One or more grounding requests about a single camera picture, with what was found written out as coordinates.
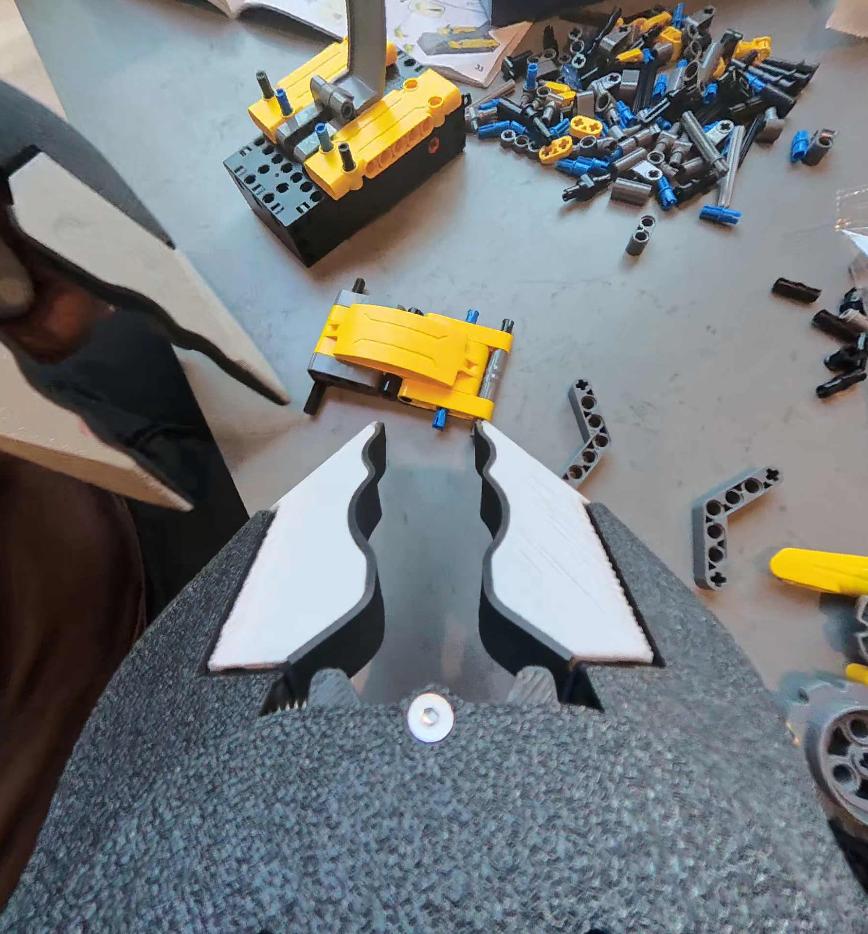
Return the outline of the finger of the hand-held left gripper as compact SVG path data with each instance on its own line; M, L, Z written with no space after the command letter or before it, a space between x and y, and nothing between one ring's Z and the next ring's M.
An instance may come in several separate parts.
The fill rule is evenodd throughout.
M102 441L70 410L31 386L0 342L0 451L142 503L193 505L133 457Z
M157 305L205 354L244 385L287 404L290 397L263 353L182 251L163 244L47 155L9 179L22 230L102 282Z

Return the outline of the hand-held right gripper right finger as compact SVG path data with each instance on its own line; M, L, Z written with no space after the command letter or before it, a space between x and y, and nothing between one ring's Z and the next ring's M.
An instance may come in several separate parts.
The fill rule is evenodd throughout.
M484 556L479 635L511 675L543 669L557 694L593 694L587 670L654 665L654 644L590 503L494 425L475 424Z

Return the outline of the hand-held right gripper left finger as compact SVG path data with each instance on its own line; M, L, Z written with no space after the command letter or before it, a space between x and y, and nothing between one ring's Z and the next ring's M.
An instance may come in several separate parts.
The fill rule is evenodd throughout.
M385 428L374 421L271 508L212 645L211 674L280 671L308 686L317 671L353 676L370 663L384 634L370 536L385 468Z

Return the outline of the small yellow grey brick assembly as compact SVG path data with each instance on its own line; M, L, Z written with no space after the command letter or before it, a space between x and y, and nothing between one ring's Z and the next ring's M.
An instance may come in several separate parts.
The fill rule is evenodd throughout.
M358 278L341 290L308 366L303 412L316 415L330 388L429 410L435 430L448 418L490 422L513 343L514 322L498 329L416 307L379 305Z

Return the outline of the grey desk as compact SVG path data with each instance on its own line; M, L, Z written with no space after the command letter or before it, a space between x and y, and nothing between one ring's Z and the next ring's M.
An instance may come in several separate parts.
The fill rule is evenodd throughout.
M735 515L730 580L702 595L765 682L841 673L836 601L767 569L795 545L868 555L868 380L815 396L833 342L813 311L770 293L779 276L849 287L852 250L837 194L868 185L868 41L826 28L823 2L718 2L715 25L771 36L775 54L819 70L773 146L754 146L736 182L738 226L697 205L662 215L638 259L638 213L604 195L568 206L568 179L473 139L435 178L311 269L253 216L222 162L254 135L254 72L287 75L324 42L277 17L230 20L204 3L18 2L70 123L114 163L269 359L293 397L227 416L225 447L250 511L267 507L371 420L388 440L382 519L371 537L384 641L355 678L368 701L430 683L498 699L510 677L478 635L490 541L470 427L355 393L302 415L307 365L337 292L370 295L490 326L514 321L494 423L549 469L579 432L568 387L588 378L613 450L580 492L610 508L691 586L690 507L748 467L778 488ZM837 132L814 167L789 160L798 131Z

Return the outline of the grey angled beam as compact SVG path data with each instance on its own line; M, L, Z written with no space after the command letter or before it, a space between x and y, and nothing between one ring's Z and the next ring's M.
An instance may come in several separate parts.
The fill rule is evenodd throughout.
M578 488L600 464L612 439L588 379L580 378L571 384L568 401L576 418L581 444L561 478L569 486Z

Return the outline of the grey L-shaped beam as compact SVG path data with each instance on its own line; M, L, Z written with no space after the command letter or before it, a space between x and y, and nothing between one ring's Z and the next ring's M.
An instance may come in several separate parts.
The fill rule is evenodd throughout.
M730 517L780 482L781 473L777 467L747 469L694 501L692 560L697 587L718 592L727 585Z

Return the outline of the yellow curved panel piece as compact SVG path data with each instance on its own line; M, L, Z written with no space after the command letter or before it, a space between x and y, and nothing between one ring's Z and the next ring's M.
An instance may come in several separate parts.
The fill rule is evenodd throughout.
M779 580L821 593L868 597L868 556L787 547L769 561Z

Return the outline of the yellow black brick chassis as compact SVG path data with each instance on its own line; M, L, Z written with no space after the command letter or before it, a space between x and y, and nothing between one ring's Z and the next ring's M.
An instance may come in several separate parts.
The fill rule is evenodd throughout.
M224 162L253 213L306 267L464 149L470 97L399 51L385 3L346 2L347 34L248 109L255 138Z

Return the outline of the cluster of scattered black pins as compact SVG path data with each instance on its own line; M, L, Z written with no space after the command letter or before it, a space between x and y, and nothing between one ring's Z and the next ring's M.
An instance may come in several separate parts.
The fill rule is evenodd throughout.
M838 304L837 313L826 309L812 317L812 326L834 338L839 348L829 354L825 368L831 377L815 389L820 400L848 391L868 377L868 310L863 291L850 288Z

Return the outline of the pile of wheels and yellow parts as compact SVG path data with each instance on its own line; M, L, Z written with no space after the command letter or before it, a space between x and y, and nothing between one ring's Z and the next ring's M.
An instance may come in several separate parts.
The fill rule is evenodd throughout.
M868 595L853 606L844 676L799 679L786 722L829 816L868 840Z

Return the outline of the building instruction booklet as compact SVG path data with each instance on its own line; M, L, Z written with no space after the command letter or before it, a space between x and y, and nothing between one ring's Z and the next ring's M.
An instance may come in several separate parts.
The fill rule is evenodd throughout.
M259 8L309 25L336 40L347 34L345 1L212 1L230 18ZM386 1L388 38L418 64L465 84L485 88L502 61L515 53L532 26L492 24L479 1Z

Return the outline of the pile of small connector parts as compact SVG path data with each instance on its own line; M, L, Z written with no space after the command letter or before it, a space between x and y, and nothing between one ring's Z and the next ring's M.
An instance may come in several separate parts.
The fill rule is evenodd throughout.
M547 24L541 52L506 58L503 85L470 99L465 130L573 180L566 204L609 194L667 213L709 195L735 209L744 160L780 138L819 64L775 55L770 36L715 36L715 16L581 10L565 42Z

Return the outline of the grey connector with blue pin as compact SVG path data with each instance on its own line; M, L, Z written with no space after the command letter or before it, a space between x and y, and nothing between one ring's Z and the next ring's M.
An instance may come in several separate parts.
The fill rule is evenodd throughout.
M796 132L790 145L790 163L801 163L808 167L818 165L832 149L836 135L837 132L830 128L821 128L814 134Z

